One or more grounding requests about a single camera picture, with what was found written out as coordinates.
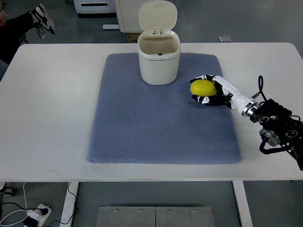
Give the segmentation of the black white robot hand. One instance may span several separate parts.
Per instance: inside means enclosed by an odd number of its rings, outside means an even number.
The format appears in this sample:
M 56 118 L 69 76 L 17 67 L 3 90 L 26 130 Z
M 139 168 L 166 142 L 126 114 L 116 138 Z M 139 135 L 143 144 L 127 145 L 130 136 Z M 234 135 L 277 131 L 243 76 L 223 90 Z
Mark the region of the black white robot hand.
M 197 96 L 192 94 L 192 98 L 206 106 L 227 106 L 235 109 L 244 117 L 252 116 L 257 110 L 258 103 L 250 97 L 243 95 L 238 89 L 233 87 L 223 77 L 217 75 L 202 75 L 190 80 L 190 84 L 198 79 L 208 80 L 214 83 L 217 93 L 213 96 Z

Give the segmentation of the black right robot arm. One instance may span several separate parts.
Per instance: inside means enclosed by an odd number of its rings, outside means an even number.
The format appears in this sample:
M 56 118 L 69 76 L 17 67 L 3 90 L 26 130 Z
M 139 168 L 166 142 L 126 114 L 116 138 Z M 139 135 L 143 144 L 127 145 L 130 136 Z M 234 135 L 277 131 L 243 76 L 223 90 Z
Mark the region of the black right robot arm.
M 265 154 L 287 152 L 297 162 L 299 169 L 303 169 L 303 122 L 300 116 L 293 115 L 273 99 L 266 99 L 263 93 L 263 77 L 258 77 L 258 95 L 264 99 L 257 106 L 248 111 L 253 123 L 262 126 L 259 131 L 262 142 L 259 150 Z

